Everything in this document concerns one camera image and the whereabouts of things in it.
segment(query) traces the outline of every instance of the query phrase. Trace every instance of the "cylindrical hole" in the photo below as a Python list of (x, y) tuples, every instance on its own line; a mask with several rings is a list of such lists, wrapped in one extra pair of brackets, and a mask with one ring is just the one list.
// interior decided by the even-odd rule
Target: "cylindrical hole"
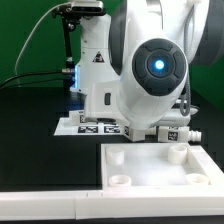
[(168, 161), (172, 164), (184, 164), (187, 160), (187, 147), (184, 145), (173, 145), (168, 151)]
[(191, 173), (186, 176), (186, 182), (189, 185), (208, 185), (209, 179), (205, 175), (199, 173)]
[(124, 163), (124, 149), (119, 146), (109, 146), (106, 148), (106, 161), (108, 165), (119, 166)]
[(109, 178), (109, 186), (111, 187), (127, 187), (131, 186), (131, 178), (126, 175), (115, 175)]

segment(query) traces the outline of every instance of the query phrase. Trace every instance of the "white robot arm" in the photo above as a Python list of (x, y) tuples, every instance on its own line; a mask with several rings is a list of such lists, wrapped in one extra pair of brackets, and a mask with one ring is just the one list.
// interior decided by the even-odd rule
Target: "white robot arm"
[[(73, 4), (77, 2), (100, 5), (93, 0)], [(223, 7), (219, 0), (124, 0), (111, 18), (84, 18), (83, 26), (89, 30), (83, 30), (82, 37), (92, 35), (92, 46), (83, 49), (93, 57), (104, 44), (100, 51), (105, 58), (104, 63), (94, 63), (85, 55), (79, 63), (78, 79), (89, 76), (91, 80), (86, 87), (86, 119), (116, 122), (138, 131), (161, 124), (186, 126), (193, 112), (180, 112), (173, 106), (185, 87), (190, 107), (189, 64), (209, 64), (214, 54), (217, 59), (223, 53), (216, 47), (212, 56), (200, 55), (209, 13), (218, 4)], [(100, 43), (94, 39), (96, 33), (101, 35)], [(219, 43), (223, 43), (223, 34)]]

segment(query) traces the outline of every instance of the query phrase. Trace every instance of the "small label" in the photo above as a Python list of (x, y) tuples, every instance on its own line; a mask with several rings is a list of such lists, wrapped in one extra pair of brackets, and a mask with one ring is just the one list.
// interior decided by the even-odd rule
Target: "small label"
[(102, 54), (98, 51), (96, 57), (93, 59), (94, 63), (105, 63)]
[(169, 141), (178, 141), (178, 132), (169, 131), (168, 132), (168, 140)]
[(80, 115), (80, 123), (86, 123), (84, 115)]
[(98, 133), (97, 126), (79, 126), (78, 133)]
[(111, 126), (105, 126), (104, 127), (104, 133), (120, 133), (120, 128), (119, 126), (114, 126), (114, 127), (111, 127)]
[(127, 136), (130, 135), (130, 133), (129, 133), (129, 127), (125, 126), (124, 134), (127, 135)]

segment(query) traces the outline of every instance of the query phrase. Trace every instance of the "black table surface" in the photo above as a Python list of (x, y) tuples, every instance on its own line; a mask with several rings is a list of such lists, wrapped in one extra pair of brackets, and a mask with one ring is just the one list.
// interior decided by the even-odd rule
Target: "black table surface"
[[(61, 117), (67, 117), (69, 110), (83, 108), (62, 88), (3, 89), (0, 103), (0, 192), (101, 189), (100, 144), (131, 144), (124, 136), (54, 136)], [(190, 126), (202, 131), (202, 147), (223, 170), (224, 112), (196, 92), (192, 92), (192, 103), (200, 107), (200, 113)], [(223, 222), (224, 216), (18, 223)]]

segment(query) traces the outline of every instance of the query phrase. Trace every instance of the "green background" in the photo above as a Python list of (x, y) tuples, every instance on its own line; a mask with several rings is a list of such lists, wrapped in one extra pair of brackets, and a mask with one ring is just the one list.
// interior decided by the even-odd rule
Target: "green background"
[[(0, 0), (0, 83), (14, 76), (18, 54), (40, 17), (62, 0)], [(111, 14), (121, 0), (103, 0)], [(80, 32), (71, 34), (75, 62), (80, 57)], [(58, 70), (65, 67), (65, 51), (61, 18), (48, 16), (37, 29), (18, 67), (18, 73)], [(191, 67), (191, 88), (212, 104), (224, 110), (224, 58), (206, 67)], [(23, 79), (23, 82), (43, 77)], [(41, 86), (60, 86), (47, 83)]]

